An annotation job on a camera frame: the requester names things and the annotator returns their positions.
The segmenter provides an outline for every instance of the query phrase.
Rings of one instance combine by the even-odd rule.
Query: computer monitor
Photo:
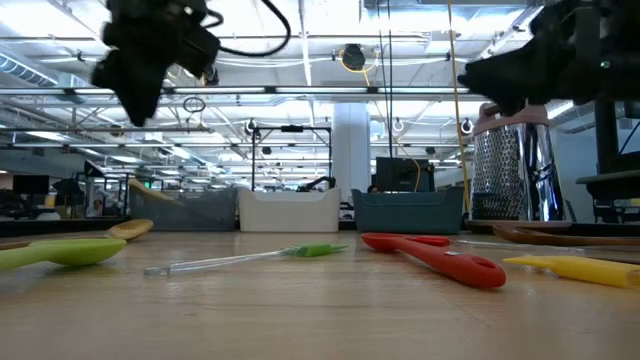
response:
[[[15,194],[48,194],[49,176],[14,175],[13,192]]]
[[[405,158],[376,158],[375,185],[380,191],[413,192],[418,181],[420,165],[420,181],[418,192],[435,191],[434,166],[429,160],[412,160]]]

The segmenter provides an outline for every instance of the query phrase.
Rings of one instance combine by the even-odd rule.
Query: table surface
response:
[[[322,258],[143,276],[169,262],[318,242],[350,247]],[[496,262],[523,254],[473,252]],[[97,266],[42,263],[1,273],[0,358],[640,357],[638,290],[503,268],[504,287],[477,290],[402,254],[376,253],[356,233],[151,233]]]

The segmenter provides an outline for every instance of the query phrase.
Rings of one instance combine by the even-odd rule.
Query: pillar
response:
[[[364,192],[371,184],[369,112],[366,103],[333,106],[333,176],[342,201],[353,204],[351,189]]]

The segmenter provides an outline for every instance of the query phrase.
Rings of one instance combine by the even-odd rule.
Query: red spatula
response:
[[[433,269],[463,284],[477,288],[501,287],[507,281],[504,271],[493,262],[472,254],[447,249],[444,237],[396,234],[363,234],[370,247],[384,252],[395,250],[409,254]]]

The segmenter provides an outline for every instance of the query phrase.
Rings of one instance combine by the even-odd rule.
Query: green tip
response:
[[[336,251],[349,247],[349,245],[311,244],[295,246],[294,256],[317,257],[330,255]]]

